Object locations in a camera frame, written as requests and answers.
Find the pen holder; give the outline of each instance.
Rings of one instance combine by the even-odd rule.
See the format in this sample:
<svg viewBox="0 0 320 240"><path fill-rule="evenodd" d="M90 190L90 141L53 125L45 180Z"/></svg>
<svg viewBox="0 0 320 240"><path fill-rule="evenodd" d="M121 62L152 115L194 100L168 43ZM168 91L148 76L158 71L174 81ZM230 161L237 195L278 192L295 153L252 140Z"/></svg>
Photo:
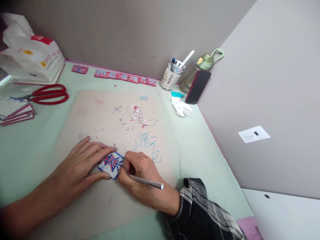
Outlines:
<svg viewBox="0 0 320 240"><path fill-rule="evenodd" d="M173 87L176 85L177 81L179 80L181 74L183 73L186 66L177 67L177 63L181 63L178 60L175 60L174 64L172 63L172 59L169 62L166 71L164 72L164 75L162 77L160 85L165 90L172 90Z"/></svg>

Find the scissors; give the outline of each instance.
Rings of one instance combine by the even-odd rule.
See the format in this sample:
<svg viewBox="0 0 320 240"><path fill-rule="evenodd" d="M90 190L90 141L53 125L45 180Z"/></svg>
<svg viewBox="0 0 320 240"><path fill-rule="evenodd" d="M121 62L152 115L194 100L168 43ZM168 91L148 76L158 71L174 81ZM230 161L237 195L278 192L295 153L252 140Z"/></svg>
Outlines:
<svg viewBox="0 0 320 240"><path fill-rule="evenodd" d="M56 90L47 90L50 88L56 88L59 87L61 89L56 89ZM52 98L58 98L58 97L63 97L63 99L55 101L55 102L42 102L41 100L45 99L52 99ZM67 94L67 89L65 86L62 84L52 84L52 85L47 85L42 88L39 88L35 90L33 93L26 95L24 97L17 98L19 100L25 100L27 99L28 101L38 103L38 104L43 104L43 105L56 105L63 103L69 99L69 95Z"/></svg>

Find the green water bottle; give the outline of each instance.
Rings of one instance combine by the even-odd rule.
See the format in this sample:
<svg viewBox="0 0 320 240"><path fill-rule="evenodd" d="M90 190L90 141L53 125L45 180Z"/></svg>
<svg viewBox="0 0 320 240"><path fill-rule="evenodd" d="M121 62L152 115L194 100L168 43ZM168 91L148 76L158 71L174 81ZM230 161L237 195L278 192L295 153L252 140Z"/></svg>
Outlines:
<svg viewBox="0 0 320 240"><path fill-rule="evenodd" d="M213 55L219 52L221 53L221 56L214 60ZM217 48L213 50L212 54L205 53L202 55L201 58L199 58L198 62L192 67L186 78L183 80L182 84L180 85L181 92L188 94L191 85L193 83L193 80L199 70L206 70L208 71L214 63L216 63L218 60L223 58L224 51L221 48Z"/></svg>

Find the cutting mat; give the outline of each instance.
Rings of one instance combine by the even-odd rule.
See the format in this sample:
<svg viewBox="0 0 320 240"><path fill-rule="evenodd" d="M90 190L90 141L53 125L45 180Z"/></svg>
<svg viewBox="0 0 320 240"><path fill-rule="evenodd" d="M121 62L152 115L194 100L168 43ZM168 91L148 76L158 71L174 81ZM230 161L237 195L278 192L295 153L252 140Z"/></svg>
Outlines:
<svg viewBox="0 0 320 240"><path fill-rule="evenodd" d="M134 121L133 105L140 107L148 126ZM138 92L79 91L60 138L54 158L55 167L80 139L91 136L125 152L144 152L155 162L163 179L176 186L171 159L179 159L162 102L157 96ZM90 187L66 210L32 234L33 239L85 239L128 223L153 210L136 201L117 181L100 181Z"/></svg>

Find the bottle handle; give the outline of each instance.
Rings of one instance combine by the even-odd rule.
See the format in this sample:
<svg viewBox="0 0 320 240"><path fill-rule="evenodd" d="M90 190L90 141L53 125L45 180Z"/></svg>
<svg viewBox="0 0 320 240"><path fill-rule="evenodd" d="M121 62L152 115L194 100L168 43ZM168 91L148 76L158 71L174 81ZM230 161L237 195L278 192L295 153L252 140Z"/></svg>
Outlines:
<svg viewBox="0 0 320 240"><path fill-rule="evenodd" d="M224 51L223 51L221 48L217 48L217 49L213 50L211 56L213 56L216 52L219 52L219 53L221 53L222 55L221 55L219 58L217 58L216 60L214 60L213 63L217 62L218 60L220 60L220 59L223 58L223 56L224 56Z"/></svg>

